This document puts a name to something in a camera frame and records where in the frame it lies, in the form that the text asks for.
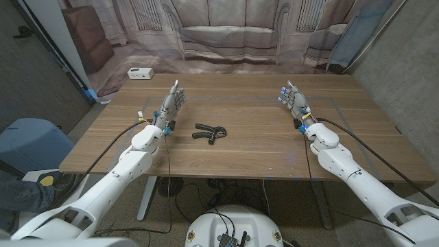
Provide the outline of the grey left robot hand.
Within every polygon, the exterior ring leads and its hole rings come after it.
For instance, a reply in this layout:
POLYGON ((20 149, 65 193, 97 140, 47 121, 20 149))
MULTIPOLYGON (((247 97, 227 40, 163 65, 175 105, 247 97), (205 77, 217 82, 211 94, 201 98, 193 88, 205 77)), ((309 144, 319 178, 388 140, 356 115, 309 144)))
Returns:
POLYGON ((181 89, 178 84, 179 82, 176 80, 153 120, 153 125, 161 130, 165 130, 168 123, 175 120, 181 106, 186 102, 185 90, 181 89))

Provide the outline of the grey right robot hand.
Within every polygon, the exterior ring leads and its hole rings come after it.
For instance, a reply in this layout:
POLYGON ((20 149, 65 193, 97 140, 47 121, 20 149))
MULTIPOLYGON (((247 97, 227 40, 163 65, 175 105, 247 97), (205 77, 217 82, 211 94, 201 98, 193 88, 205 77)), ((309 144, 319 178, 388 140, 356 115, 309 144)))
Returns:
POLYGON ((281 96, 278 101, 291 112, 294 118, 294 127, 301 133, 305 133, 309 126, 315 124, 317 120, 311 113, 311 108, 305 96, 298 87, 287 81, 288 86, 281 89, 281 96))

